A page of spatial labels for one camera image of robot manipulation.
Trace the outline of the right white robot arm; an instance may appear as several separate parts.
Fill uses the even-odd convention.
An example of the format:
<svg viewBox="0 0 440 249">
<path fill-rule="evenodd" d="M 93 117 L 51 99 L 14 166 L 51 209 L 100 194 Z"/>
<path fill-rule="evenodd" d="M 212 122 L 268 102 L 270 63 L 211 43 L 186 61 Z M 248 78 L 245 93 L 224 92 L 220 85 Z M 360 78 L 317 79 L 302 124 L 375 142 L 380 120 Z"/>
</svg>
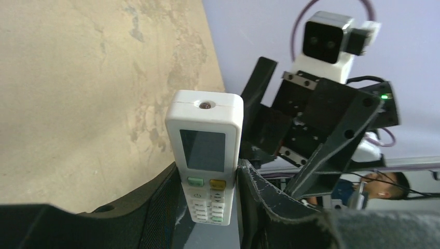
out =
<svg viewBox="0 0 440 249">
<path fill-rule="evenodd" d="M 253 150 L 295 167 L 286 193 L 295 198 L 330 195 L 350 170 L 384 164 L 376 130 L 398 124 L 387 81 L 361 89 L 311 70 L 284 72 L 271 106 L 262 103 L 277 63 L 258 58 L 241 94 L 245 118 L 241 156 Z"/>
</svg>

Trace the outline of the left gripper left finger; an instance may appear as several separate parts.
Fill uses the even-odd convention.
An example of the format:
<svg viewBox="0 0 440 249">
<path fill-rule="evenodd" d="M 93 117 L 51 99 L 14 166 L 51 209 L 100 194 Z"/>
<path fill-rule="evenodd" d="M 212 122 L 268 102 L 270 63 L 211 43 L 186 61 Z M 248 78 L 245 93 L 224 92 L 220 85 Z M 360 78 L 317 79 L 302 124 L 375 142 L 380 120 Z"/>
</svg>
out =
<svg viewBox="0 0 440 249">
<path fill-rule="evenodd" d="M 1 206 L 1 248 L 171 248 L 181 183 L 175 164 L 93 212 Z"/>
</svg>

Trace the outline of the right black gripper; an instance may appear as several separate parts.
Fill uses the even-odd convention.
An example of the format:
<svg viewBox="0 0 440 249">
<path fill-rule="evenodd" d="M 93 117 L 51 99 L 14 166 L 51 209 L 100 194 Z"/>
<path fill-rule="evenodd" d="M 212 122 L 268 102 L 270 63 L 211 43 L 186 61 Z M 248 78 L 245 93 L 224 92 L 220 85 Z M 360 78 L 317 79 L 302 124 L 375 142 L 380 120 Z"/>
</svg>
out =
<svg viewBox="0 0 440 249">
<path fill-rule="evenodd" d="M 262 103 L 278 63 L 259 57 L 241 93 L 243 127 L 240 157 L 269 160 L 280 156 L 302 167 L 285 188 L 293 199 L 333 192 L 349 168 L 384 165 L 382 153 L 368 149 L 379 129 L 400 124 L 391 83 L 352 88 L 300 72 L 287 73 L 271 106 Z"/>
</svg>

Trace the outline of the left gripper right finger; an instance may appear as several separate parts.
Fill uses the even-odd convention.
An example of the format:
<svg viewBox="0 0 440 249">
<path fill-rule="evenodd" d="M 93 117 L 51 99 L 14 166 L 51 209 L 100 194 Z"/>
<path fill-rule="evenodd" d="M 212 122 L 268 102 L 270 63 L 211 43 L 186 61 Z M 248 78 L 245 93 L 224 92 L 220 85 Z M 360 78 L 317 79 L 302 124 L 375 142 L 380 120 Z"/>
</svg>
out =
<svg viewBox="0 0 440 249">
<path fill-rule="evenodd" d="M 439 248 L 439 214 L 321 211 L 265 180 L 245 159 L 237 169 L 241 248 Z"/>
</svg>

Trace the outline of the white remote control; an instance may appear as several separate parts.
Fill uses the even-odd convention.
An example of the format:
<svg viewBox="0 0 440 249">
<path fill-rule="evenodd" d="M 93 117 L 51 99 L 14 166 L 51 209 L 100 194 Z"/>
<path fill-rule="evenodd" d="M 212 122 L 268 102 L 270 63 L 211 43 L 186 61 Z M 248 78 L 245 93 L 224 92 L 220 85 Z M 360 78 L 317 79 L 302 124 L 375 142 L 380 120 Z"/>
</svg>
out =
<svg viewBox="0 0 440 249">
<path fill-rule="evenodd" d="M 243 125 L 236 94 L 179 90 L 165 117 L 191 218 L 228 226 Z"/>
</svg>

